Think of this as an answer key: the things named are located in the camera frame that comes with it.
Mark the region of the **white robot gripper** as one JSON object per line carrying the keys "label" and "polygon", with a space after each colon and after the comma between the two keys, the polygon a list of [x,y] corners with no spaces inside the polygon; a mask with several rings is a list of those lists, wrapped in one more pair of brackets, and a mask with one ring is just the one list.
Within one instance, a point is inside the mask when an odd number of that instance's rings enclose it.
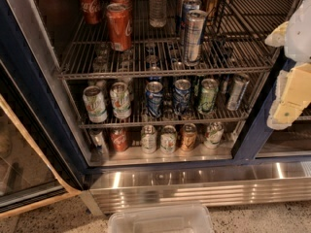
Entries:
{"label": "white robot gripper", "polygon": [[289,22],[276,27],[264,40],[271,47],[284,46],[285,56],[297,63],[290,71],[282,70],[267,126],[283,130],[293,124],[311,103],[311,0],[304,0]]}

